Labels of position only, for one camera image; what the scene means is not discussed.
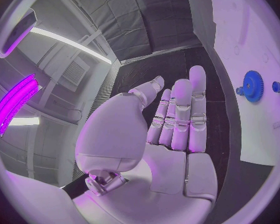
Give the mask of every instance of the black mat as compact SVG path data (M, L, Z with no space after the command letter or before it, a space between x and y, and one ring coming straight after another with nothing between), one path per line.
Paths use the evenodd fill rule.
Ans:
M225 97L216 70L203 47L185 49L132 62L119 69L111 97L127 92L158 75L165 79L165 89L171 89L175 81L188 78L192 66L201 65L207 76L207 149L218 176L220 192L229 158L229 120L226 115ZM162 92L151 105L143 110L149 127L156 112Z

